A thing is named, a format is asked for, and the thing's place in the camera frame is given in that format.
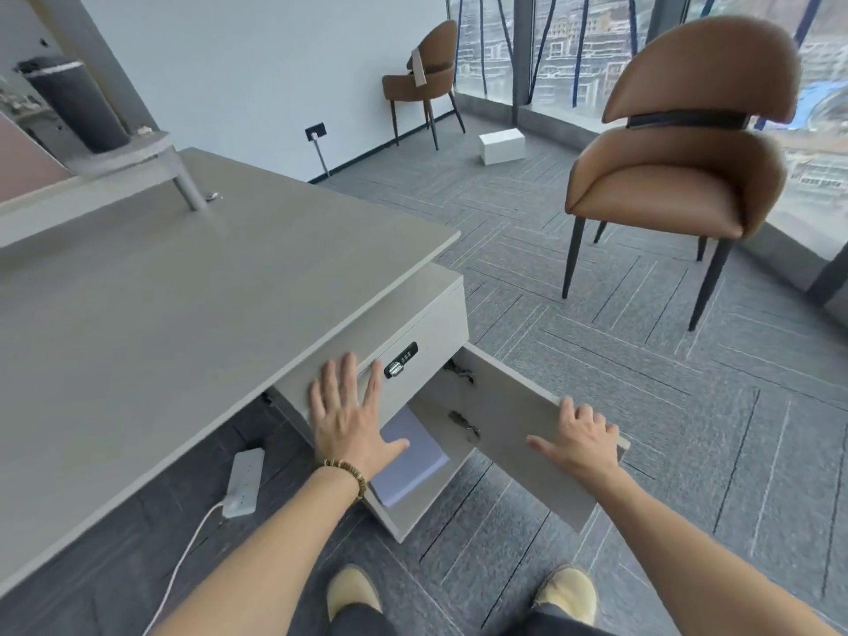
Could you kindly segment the person's right hand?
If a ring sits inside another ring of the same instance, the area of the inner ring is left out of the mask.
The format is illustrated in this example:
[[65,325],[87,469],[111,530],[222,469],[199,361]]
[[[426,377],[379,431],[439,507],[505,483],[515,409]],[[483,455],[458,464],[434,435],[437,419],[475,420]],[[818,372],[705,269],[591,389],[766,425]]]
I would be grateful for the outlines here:
[[610,425],[603,414],[594,410],[594,436],[579,436],[574,433],[574,404],[571,397],[560,402],[557,434],[551,442],[564,446],[565,465],[557,466],[573,477],[592,494],[602,492],[619,472],[618,458],[613,455],[606,427]]

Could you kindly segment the person's left hand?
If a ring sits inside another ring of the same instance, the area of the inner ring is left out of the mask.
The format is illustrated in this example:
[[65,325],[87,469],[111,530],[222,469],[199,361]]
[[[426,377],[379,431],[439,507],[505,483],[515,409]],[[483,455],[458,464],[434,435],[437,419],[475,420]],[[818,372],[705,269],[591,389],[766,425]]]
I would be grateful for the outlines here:
[[313,382],[322,386],[326,416],[319,427],[313,427],[314,447],[320,460],[349,465],[368,483],[391,462],[381,461],[379,407],[382,366],[375,360],[369,369],[364,396],[349,417],[338,413],[338,377],[341,359],[328,360]]

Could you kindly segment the grey cabinet door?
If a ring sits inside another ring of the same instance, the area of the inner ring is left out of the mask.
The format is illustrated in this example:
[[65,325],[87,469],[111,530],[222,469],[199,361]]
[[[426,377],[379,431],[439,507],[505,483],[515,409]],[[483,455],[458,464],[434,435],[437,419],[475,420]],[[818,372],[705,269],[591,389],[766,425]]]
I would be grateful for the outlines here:
[[[595,512],[595,498],[526,443],[528,435],[556,437],[559,399],[472,344],[464,344],[452,358],[474,372],[475,383],[439,368],[411,400],[424,426],[448,448],[476,449],[581,533]],[[451,410],[480,430],[477,444],[450,420]]]

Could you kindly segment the grey cabinet drawer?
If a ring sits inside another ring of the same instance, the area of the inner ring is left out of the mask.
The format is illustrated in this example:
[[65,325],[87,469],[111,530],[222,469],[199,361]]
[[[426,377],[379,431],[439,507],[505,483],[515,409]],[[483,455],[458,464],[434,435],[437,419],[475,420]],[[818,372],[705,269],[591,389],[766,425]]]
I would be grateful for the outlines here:
[[[269,388],[272,402],[310,447],[314,447],[314,433],[310,424],[309,388],[328,360],[339,361],[345,352],[355,354],[360,397],[365,394],[371,364],[380,361],[379,425],[383,427],[468,339],[461,279],[438,295],[429,295],[429,300],[414,311],[409,310],[412,297],[404,296],[404,299],[398,305],[369,311]],[[418,354],[399,375],[387,380],[384,367],[412,341],[418,343]]]

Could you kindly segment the person's left forearm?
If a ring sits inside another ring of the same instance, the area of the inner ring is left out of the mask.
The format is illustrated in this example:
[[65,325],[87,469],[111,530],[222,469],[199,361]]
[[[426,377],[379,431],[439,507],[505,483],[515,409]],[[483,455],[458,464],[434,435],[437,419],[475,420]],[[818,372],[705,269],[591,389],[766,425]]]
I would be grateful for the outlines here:
[[366,485],[326,460],[152,636],[285,636],[318,556]]

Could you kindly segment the person's right forearm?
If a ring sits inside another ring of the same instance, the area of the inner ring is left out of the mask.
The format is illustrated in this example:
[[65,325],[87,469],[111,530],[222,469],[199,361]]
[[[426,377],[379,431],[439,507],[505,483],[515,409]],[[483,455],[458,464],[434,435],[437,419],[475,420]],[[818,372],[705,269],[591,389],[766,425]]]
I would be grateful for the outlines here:
[[592,470],[585,487],[681,636],[839,636],[810,606],[653,498],[617,464]]

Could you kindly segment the stack of white paper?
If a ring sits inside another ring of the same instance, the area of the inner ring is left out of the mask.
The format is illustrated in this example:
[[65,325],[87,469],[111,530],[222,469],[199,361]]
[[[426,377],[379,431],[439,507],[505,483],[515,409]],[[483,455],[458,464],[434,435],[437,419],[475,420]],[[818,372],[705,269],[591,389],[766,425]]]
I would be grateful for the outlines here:
[[409,441],[408,449],[371,480],[376,498],[390,508],[446,465],[449,457],[408,405],[380,433],[386,443]]

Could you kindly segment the black keypad drawer lock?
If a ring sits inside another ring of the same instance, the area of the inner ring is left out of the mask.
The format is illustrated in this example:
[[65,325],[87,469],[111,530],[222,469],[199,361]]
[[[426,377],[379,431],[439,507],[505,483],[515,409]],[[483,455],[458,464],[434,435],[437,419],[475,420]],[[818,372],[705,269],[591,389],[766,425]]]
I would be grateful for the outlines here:
[[386,379],[389,380],[399,375],[404,370],[408,362],[410,362],[418,354],[418,352],[418,343],[416,341],[412,341],[403,352],[401,352],[393,360],[389,361],[384,367],[383,373]]

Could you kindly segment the white power strip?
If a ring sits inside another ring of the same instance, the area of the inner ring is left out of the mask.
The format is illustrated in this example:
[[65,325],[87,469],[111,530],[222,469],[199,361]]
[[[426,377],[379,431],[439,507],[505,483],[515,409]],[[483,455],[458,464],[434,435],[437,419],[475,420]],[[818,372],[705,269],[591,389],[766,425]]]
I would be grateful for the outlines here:
[[221,515],[230,520],[256,512],[265,450],[254,448],[235,454]]

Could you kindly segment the grey desk side cabinet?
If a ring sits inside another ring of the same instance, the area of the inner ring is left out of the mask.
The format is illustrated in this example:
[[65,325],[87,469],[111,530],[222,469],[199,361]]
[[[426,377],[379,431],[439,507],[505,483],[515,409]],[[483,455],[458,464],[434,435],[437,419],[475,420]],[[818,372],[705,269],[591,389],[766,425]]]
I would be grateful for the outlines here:
[[[412,277],[408,278],[408,280],[402,283],[398,288],[392,290],[385,298],[379,301],[371,309],[367,310],[356,320],[363,319],[369,311],[375,310],[378,307],[403,303],[405,300],[404,296],[412,297],[412,304],[409,306],[409,310],[414,311],[416,306],[421,306],[429,300],[429,295],[438,295],[445,289],[446,286],[452,285],[457,279],[462,280],[463,286],[463,278],[459,273],[439,265],[428,264],[423,269],[417,271],[417,273]],[[270,399],[270,402],[276,406],[269,396],[269,388],[267,390],[267,397]],[[412,408],[412,398],[406,405],[410,406],[411,410],[420,419],[420,416]],[[379,521],[387,529],[387,532],[390,533],[394,540],[399,544],[408,537],[412,529],[416,526],[416,524],[418,524],[419,520],[432,506],[434,501],[439,497],[440,493],[447,487],[453,476],[457,473],[473,451],[473,449],[461,451],[461,449],[458,448],[448,448],[448,442],[446,440],[438,439],[433,431],[430,431],[427,427],[425,428],[448,455],[449,462],[401,499],[396,505],[390,508],[382,505],[376,498],[371,485],[369,486],[364,498],[366,506],[379,519]]]

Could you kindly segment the beige right shoe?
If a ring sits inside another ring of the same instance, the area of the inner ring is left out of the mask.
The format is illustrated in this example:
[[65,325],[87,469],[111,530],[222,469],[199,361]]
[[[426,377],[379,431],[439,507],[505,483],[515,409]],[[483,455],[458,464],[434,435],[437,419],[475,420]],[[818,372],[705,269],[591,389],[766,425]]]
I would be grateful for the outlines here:
[[595,626],[599,595],[588,573],[574,565],[555,569],[539,587],[532,610]]

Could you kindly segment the beige shoe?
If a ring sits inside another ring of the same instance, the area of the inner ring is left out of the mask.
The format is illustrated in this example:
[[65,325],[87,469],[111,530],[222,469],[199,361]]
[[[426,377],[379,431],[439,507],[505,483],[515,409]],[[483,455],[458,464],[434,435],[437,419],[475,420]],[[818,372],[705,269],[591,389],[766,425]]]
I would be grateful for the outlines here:
[[574,565],[555,569],[539,587],[532,610],[595,626],[599,595],[588,573]]
[[367,573],[348,564],[340,568],[326,588],[326,609],[329,621],[339,617],[342,610],[353,606],[364,606],[382,614],[382,602],[376,586]]

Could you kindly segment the beige left shoe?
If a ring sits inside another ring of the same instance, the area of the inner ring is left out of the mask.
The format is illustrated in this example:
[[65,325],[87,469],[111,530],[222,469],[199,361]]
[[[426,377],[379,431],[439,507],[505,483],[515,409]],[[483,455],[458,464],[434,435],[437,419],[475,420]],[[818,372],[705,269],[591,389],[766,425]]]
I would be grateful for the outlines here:
[[353,606],[364,606],[382,614],[382,602],[376,586],[367,573],[348,564],[340,568],[326,588],[326,609],[329,621],[339,617],[342,610]]

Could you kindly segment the dark trousers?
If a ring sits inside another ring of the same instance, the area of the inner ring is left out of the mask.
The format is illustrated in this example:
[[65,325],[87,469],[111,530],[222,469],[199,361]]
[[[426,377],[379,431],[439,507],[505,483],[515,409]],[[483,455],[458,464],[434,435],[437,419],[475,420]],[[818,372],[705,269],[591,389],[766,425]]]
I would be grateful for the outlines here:
[[[379,610],[354,603],[331,620],[328,636],[400,636],[395,625]],[[569,617],[551,603],[530,609],[500,636],[615,636]]]

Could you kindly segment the grey wooden desk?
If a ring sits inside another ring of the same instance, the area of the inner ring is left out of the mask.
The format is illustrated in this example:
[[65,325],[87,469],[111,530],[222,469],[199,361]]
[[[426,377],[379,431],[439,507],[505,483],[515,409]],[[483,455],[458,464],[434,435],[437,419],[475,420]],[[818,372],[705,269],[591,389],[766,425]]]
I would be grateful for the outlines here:
[[198,149],[0,251],[0,598],[459,237]]

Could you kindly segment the large brown leather chair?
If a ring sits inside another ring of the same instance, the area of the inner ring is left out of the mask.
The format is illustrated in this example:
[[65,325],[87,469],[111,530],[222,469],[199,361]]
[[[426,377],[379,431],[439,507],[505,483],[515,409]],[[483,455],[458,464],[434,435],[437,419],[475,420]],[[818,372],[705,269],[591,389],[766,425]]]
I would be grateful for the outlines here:
[[765,19],[724,15],[665,31],[624,68],[601,133],[570,172],[574,216],[561,297],[567,299],[587,220],[716,241],[688,329],[695,331],[737,242],[758,232],[779,201],[787,169],[777,142],[752,117],[788,125],[800,94],[793,37]]

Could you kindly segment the white cardboard box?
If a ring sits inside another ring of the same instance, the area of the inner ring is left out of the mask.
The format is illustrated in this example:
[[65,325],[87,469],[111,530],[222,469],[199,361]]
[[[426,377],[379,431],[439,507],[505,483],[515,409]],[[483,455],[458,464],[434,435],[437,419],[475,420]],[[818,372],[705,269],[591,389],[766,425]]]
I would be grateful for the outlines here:
[[526,139],[517,128],[479,136],[479,155],[485,166],[525,159]]

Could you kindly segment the grey desk riser shelf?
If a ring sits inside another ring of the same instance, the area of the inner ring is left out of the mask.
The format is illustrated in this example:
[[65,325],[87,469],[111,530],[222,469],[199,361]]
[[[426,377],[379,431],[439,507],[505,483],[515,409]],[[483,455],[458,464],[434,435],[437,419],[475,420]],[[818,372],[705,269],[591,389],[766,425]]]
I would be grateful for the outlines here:
[[191,210],[206,206],[170,134],[148,129],[131,138],[117,150],[61,163],[72,174],[68,181],[0,203],[0,249],[167,181]]

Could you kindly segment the small brown leather chair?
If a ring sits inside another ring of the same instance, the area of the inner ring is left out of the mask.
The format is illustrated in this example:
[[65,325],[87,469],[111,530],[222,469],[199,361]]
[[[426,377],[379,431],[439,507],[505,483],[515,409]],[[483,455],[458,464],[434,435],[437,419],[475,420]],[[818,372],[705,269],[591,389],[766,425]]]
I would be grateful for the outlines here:
[[448,95],[454,114],[457,117],[462,132],[466,128],[453,94],[454,73],[458,46],[458,23],[447,19],[431,30],[416,47],[420,50],[425,67],[428,83],[416,88],[411,65],[407,63],[406,74],[388,74],[382,77],[382,90],[385,100],[389,101],[392,125],[394,129],[394,144],[399,145],[398,122],[396,113],[397,102],[420,102],[423,106],[426,126],[432,132],[435,148],[439,148],[438,135],[435,127],[436,119],[432,110],[432,100]]

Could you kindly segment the grey window pillar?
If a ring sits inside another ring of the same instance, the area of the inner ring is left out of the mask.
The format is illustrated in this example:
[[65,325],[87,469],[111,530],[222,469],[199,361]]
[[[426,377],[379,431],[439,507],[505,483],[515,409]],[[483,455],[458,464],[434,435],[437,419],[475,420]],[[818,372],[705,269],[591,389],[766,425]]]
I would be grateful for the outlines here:
[[512,123],[518,123],[519,107],[531,102],[534,67],[536,0],[513,0]]

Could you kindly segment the pink board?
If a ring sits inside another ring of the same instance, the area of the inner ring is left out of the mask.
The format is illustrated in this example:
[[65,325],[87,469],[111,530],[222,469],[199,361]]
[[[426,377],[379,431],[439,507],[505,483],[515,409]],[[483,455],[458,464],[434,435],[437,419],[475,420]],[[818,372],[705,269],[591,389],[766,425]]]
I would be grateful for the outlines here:
[[0,203],[71,178],[57,159],[0,113]]

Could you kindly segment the black cylindrical bin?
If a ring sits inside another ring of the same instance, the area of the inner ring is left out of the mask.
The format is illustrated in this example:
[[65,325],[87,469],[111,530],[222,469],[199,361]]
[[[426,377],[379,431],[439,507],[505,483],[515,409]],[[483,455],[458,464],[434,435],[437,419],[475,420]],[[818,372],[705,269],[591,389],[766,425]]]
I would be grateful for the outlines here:
[[64,55],[18,62],[15,71],[38,92],[93,154],[125,147],[132,138],[85,63]]

